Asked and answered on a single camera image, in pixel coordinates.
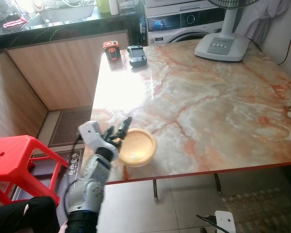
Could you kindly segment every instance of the black countertop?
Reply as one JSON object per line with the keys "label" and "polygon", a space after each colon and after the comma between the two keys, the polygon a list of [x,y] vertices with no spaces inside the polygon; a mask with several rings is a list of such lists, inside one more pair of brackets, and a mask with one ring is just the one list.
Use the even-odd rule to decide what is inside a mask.
{"label": "black countertop", "polygon": [[[27,20],[32,17],[35,17],[35,14],[25,16]],[[0,49],[123,30],[128,31],[130,45],[141,43],[139,16],[137,13],[112,16],[110,13],[99,13],[98,8],[95,6],[91,17],[78,20],[67,20],[31,27],[18,25],[7,29],[3,28],[3,23],[1,23]]]}

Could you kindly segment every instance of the yellow container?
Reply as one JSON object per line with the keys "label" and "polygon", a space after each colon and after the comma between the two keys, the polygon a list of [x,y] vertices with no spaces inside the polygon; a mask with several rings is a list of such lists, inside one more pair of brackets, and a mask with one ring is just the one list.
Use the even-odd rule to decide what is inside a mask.
{"label": "yellow container", "polygon": [[97,0],[96,2],[100,13],[110,12],[109,0]]}
{"label": "yellow container", "polygon": [[119,157],[127,166],[144,166],[153,158],[155,149],[156,141],[148,131],[129,129],[122,141]]}

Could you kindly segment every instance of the fan stand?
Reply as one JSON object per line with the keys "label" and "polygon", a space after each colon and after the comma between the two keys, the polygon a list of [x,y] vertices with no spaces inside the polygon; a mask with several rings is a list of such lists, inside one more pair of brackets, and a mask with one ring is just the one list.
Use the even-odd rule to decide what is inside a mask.
{"label": "fan stand", "polygon": [[248,38],[232,33],[237,9],[226,10],[222,31],[206,35],[196,46],[195,55],[219,61],[238,62],[247,50]]}

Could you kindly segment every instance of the table leg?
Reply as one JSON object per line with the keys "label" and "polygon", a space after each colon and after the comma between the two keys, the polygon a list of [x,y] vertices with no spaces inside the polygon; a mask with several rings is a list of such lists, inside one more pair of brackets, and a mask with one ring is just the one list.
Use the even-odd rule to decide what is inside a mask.
{"label": "table leg", "polygon": [[217,186],[217,193],[219,196],[222,196],[222,190],[221,190],[221,185],[220,185],[218,173],[214,173],[213,175],[214,175],[214,179],[215,179],[215,184]]}
{"label": "table leg", "polygon": [[154,201],[157,202],[159,198],[157,197],[157,185],[156,180],[153,180],[153,191],[154,191]]}

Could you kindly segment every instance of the tabletop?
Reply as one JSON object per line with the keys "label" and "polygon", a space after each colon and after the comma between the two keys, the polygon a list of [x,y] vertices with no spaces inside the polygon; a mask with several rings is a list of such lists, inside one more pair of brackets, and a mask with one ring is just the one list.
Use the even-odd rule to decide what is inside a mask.
{"label": "tabletop", "polygon": [[[241,62],[196,57],[199,40],[102,55],[91,120],[102,130],[127,116],[157,141],[151,162],[113,162],[109,183],[291,164],[291,77],[250,44]],[[92,154],[85,148],[84,161]]]}

